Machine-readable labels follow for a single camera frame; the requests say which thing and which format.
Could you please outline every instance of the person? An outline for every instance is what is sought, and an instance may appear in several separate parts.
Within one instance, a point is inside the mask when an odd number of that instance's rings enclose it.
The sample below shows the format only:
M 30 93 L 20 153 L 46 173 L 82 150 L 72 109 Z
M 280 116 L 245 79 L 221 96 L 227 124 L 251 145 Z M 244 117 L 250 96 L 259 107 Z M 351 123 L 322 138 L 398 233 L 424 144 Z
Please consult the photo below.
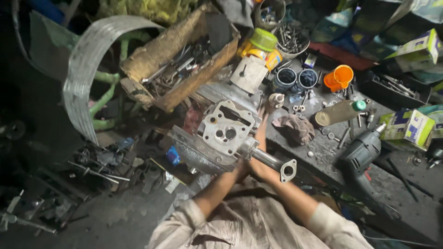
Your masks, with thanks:
M 264 115 L 255 138 L 266 151 Z M 245 176 L 252 171 L 262 182 Z M 152 233 L 148 248 L 371 249 L 355 223 L 315 201 L 258 160 L 240 162 L 183 202 Z

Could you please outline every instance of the cordless drill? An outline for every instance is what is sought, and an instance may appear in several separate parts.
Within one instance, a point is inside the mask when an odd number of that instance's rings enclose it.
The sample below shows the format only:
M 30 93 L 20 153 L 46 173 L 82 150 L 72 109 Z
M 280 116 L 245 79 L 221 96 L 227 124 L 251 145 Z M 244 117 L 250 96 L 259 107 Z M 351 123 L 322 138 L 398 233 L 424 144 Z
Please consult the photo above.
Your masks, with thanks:
M 385 128 L 386 123 L 383 123 L 372 130 L 364 131 L 352 141 L 337 161 L 337 167 L 341 169 L 346 183 L 358 187 L 365 194 L 365 198 L 379 195 L 365 176 L 365 171 L 368 170 L 371 162 L 380 155 L 380 135 Z

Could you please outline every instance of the orange plastic container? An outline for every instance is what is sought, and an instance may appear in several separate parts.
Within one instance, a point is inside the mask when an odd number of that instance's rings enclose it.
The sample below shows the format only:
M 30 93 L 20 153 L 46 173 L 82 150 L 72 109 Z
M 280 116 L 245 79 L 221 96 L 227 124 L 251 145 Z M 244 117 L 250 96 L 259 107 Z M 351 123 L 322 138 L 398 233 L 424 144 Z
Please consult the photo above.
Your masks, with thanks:
M 337 92 L 347 88 L 353 77 L 352 68 L 347 65 L 339 65 L 334 71 L 325 75 L 323 82 L 331 89 L 331 92 Z

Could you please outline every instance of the wire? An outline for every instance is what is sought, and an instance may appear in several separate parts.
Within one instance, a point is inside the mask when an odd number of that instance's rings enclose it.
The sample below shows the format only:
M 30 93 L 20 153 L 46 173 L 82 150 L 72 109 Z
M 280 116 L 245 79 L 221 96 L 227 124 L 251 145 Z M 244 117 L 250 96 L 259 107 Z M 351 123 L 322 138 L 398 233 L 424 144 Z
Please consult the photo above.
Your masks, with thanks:
M 406 244 L 420 245 L 420 246 L 427 246 L 427 247 L 436 247 L 437 246 L 437 245 L 422 244 L 422 243 L 406 241 L 406 240 L 397 240 L 397 239 L 391 239 L 391 238 L 374 238 L 374 237 L 366 236 L 364 234 L 362 234 L 362 235 L 363 235 L 363 237 L 371 239 L 371 240 L 398 241 L 398 242 L 402 242 L 402 243 L 406 243 Z

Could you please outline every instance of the bolt hole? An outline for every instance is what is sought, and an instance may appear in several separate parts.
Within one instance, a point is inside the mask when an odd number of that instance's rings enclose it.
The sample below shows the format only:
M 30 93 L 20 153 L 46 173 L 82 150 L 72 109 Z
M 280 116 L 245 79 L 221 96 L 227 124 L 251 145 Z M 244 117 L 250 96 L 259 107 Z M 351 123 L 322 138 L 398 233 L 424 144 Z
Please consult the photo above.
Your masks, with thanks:
M 283 173 L 287 176 L 290 176 L 292 175 L 292 173 L 294 173 L 294 170 L 292 169 L 292 167 L 286 167 L 284 168 Z
M 222 131 L 222 130 L 218 130 L 218 131 L 215 133 L 215 135 L 216 135 L 217 137 L 222 137 L 222 136 L 223 136 L 223 131 Z

